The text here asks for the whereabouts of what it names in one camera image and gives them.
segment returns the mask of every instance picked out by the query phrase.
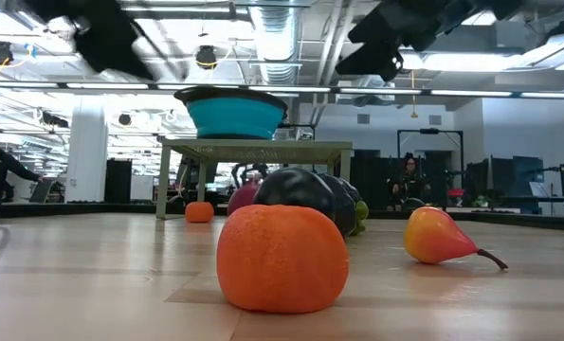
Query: pear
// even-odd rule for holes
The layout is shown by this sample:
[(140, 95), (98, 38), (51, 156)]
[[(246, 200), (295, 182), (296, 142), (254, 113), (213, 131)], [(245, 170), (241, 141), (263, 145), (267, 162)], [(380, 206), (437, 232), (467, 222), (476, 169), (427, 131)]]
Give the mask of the pear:
[(404, 232), (404, 248), (409, 255), (427, 264), (437, 264), (473, 254), (489, 258), (501, 270), (507, 264), (480, 249), (441, 209), (424, 206), (412, 212)]

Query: ceiling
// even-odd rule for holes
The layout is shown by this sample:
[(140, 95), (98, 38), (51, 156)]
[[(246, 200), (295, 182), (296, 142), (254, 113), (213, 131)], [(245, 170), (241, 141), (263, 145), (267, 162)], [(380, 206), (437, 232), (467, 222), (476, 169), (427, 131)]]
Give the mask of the ceiling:
[[(12, 10), (10, 1), (0, 1), (0, 41), (12, 43), (11, 50), (14, 61), (9, 67), (0, 68), (1, 81), (138, 81), (129, 75), (107, 71), (95, 74), (82, 61), (81, 56), (74, 53), (73, 45), (69, 42), (69, 25), (63, 21), (49, 23), (46, 26), (36, 22), (30, 14)], [(266, 3), (271, 0), (253, 0), (250, 3)], [(238, 20), (202, 20), (213, 14), (203, 14), (200, 10), (220, 9), (220, 2), (208, 4), (195, 1), (146, 1), (156, 18), (143, 18), (140, 11), (133, 13), (135, 3), (122, 2), (131, 15), (137, 17), (137, 22), (143, 27), (147, 35), (155, 41), (155, 45), (167, 56), (169, 63), (157, 57), (154, 49), (144, 38), (135, 44), (135, 50), (156, 74), (158, 82), (166, 83), (210, 83), (210, 84), (261, 84), (264, 83), (263, 54), (273, 53), (276, 48), (282, 48), (282, 40), (269, 42), (264, 48), (263, 37), (253, 23), (244, 21), (248, 11), (238, 6)], [(351, 28), (359, 18), (368, 14), (377, 4), (369, 0), (343, 0), (342, 9), (338, 12), (336, 27), (332, 27), (336, 0), (295, 0), (295, 4), (304, 4), (303, 8), (292, 8), (296, 12), (296, 22), (289, 22), (296, 29), (296, 39), (292, 67), (297, 69), (294, 84), (297, 85), (325, 85), (326, 77), (318, 77), (319, 69), (330, 69), (335, 58), (342, 58), (351, 54), (359, 45), (346, 41), (346, 36), (340, 36), (343, 27)], [(174, 11), (171, 6), (182, 8)], [(189, 15), (187, 11), (195, 10), (198, 15)], [(475, 21), (485, 18), (480, 15)], [(482, 54), (490, 55), (522, 55), (533, 50), (544, 33), (564, 19), (564, 0), (539, 0), (530, 3), (523, 12), (511, 21), (500, 23), (476, 23), (463, 25), (455, 29), (452, 34), (442, 36), (430, 48), (429, 52), (454, 58), (461, 58), (457, 62), (446, 62), (442, 67), (432, 69), (417, 69), (399, 75), (394, 81), (395, 87), (416, 87), (431, 89), (463, 89), (463, 90), (563, 90), (564, 71), (556, 71), (552, 67), (537, 70), (532, 67), (517, 68), (511, 72), (456, 72), (445, 71), (449, 64), (464, 63), (465, 65), (479, 63), (475, 58)], [(327, 36), (333, 36), (332, 45), (326, 45)], [(213, 45), (218, 58), (213, 70), (204, 70), (195, 63), (195, 54), (200, 45)], [(322, 51), (330, 50), (327, 57), (322, 59)], [(404, 51), (406, 63), (415, 60), (418, 63), (431, 61), (430, 55), (416, 55), (412, 51)], [(340, 77), (330, 73), (329, 84), (336, 85), (340, 81), (352, 86), (389, 86), (378, 77), (368, 80), (358, 77)], [(194, 126), (183, 105), (170, 95), (147, 95), (115, 93), (100, 91), (107, 103), (107, 113), (110, 116), (110, 131), (114, 135), (109, 139), (110, 156), (134, 158), (136, 169), (145, 172), (146, 168), (156, 172), (158, 164), (158, 143), (155, 138), (141, 133), (159, 132), (179, 136), (194, 135)], [(67, 120), (72, 124), (73, 106), (79, 92), (65, 91), (18, 91), (0, 89), (0, 129), (17, 131), (46, 131), (50, 128), (40, 123), (40, 113), (48, 112)], [(301, 96), (298, 101), (311, 101), (310, 96)], [(463, 99), (453, 98), (422, 98), (421, 104), (445, 105), (447, 110), (456, 110), (465, 104)], [(411, 97), (395, 97), (392, 102), (398, 106), (412, 102)], [(124, 126), (118, 123), (120, 114), (133, 117), (133, 124)], [(50, 160), (50, 167), (54, 172), (63, 171), (66, 150), (68, 149), (68, 134), (59, 135), (0, 135), (0, 142), (8, 143), (9, 147), (26, 160)]]

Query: light wood floor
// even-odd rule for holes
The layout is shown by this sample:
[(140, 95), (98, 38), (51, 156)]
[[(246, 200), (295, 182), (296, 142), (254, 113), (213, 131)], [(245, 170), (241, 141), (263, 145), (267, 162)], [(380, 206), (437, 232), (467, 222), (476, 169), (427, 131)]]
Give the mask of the light wood floor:
[(212, 224), (95, 214), (0, 221), (1, 341), (564, 340), (564, 232), (460, 223), (509, 264), (412, 261), (405, 222), (368, 221), (351, 275), (315, 314), (242, 312), (215, 274)]

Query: metal frame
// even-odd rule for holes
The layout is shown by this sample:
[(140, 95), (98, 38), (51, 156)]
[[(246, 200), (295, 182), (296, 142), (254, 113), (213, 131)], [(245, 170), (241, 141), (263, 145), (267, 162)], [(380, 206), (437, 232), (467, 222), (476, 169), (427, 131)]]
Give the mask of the metal frame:
[[(397, 131), (397, 159), (402, 159), (402, 133), (418, 133), (420, 135), (439, 135), (445, 134), (454, 144), (456, 144), (460, 151), (461, 151), (461, 188), (463, 187), (464, 183), (464, 134), (463, 131), (456, 131), (456, 130), (438, 130), (438, 129), (400, 129)], [(456, 134), (459, 136), (459, 142), (457, 143), (452, 137), (448, 134)]]
[[(159, 169), (159, 187), (157, 196), (157, 219), (166, 219), (166, 193), (168, 190), (170, 156), (172, 151), (186, 155), (199, 162), (199, 184), (197, 186), (197, 200), (206, 198), (206, 169), (210, 162), (238, 162), (243, 153), (251, 153), (249, 163), (280, 163), (280, 164), (325, 164), (328, 170), (333, 170), (337, 161), (340, 162), (340, 177), (349, 181), (351, 177), (352, 142), (323, 142), (323, 141), (275, 141), (275, 140), (234, 140), (234, 139), (164, 139), (161, 141), (161, 162)], [(219, 156), (208, 156), (197, 150), (207, 148), (212, 153), (217, 148), (225, 148), (226, 153)], [(277, 157), (277, 152), (291, 152), (294, 157)], [(312, 155), (309, 160), (299, 155)]]

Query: black rim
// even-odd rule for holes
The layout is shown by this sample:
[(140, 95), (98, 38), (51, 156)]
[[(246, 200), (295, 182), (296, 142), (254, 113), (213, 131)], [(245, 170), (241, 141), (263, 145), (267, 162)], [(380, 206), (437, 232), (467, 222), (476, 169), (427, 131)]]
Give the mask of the black rim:
[(252, 91), (245, 89), (225, 89), (212, 86), (193, 86), (187, 89), (179, 90), (174, 93), (174, 97), (188, 105), (192, 101), (200, 99), (219, 99), (219, 98), (240, 98), (259, 100), (274, 105), (283, 110), (283, 118), (287, 118), (288, 106), (283, 100), (276, 98), (260, 91)]

